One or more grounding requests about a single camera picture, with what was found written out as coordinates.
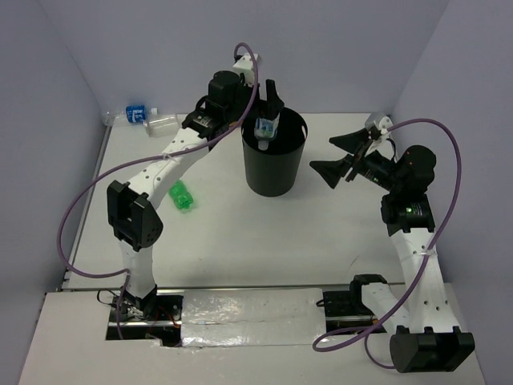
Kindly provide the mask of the clear bottle green-blue label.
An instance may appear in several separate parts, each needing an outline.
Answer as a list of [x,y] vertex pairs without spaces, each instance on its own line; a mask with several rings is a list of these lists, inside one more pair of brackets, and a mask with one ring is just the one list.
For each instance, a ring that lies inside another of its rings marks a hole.
[[258,118],[255,123],[254,136],[257,140],[257,147],[261,151],[266,151],[272,141],[277,136],[279,117],[274,120]]

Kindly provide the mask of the green plastic bottle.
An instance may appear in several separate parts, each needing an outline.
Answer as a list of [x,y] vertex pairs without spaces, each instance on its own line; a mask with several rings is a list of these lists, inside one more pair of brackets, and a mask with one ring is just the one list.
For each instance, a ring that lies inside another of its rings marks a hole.
[[182,180],[178,180],[169,190],[168,195],[172,199],[174,206],[180,211],[188,211],[193,208],[195,203],[192,194]]

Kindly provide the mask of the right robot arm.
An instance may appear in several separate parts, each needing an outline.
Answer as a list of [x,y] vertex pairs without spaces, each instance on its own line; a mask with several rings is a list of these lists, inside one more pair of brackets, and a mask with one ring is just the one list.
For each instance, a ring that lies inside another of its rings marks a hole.
[[390,334],[393,368],[399,373],[452,372],[475,349],[472,333],[462,330],[446,295],[436,248],[436,225],[426,191],[434,180],[436,156],[422,145],[398,159],[378,150],[385,131],[376,128],[330,138],[346,151],[336,161],[313,161],[311,167],[335,188],[340,180],[361,175],[385,189],[382,221],[397,251],[407,286],[397,299],[379,274],[357,275],[350,283],[350,308],[371,311]]

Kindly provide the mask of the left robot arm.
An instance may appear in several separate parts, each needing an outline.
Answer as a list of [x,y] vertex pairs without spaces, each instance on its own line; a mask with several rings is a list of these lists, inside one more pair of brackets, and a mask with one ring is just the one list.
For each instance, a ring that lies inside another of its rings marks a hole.
[[130,271],[121,298],[138,319],[150,318],[157,309],[152,249],[164,230],[157,209],[169,189],[236,123],[277,123],[284,106],[274,80],[265,81],[262,99],[257,83],[249,82],[245,75],[218,71],[208,84],[207,95],[186,115],[163,155],[130,180],[109,184],[107,219],[119,240],[123,265]]

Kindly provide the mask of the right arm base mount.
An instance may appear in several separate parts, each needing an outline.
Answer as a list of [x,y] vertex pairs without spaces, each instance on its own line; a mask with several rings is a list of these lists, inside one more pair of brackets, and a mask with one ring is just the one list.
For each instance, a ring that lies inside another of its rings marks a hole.
[[328,290],[322,293],[316,306],[324,310],[326,331],[351,327],[368,327],[378,321],[367,308],[353,304],[349,289]]

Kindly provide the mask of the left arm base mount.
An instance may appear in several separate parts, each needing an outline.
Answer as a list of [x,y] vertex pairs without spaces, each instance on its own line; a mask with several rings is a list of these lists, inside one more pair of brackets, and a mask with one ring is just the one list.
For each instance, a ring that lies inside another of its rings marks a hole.
[[163,347],[181,347],[181,324],[184,296],[158,294],[149,314],[128,302],[117,311],[118,294],[113,290],[98,290],[96,301],[109,307],[107,341],[156,340]]

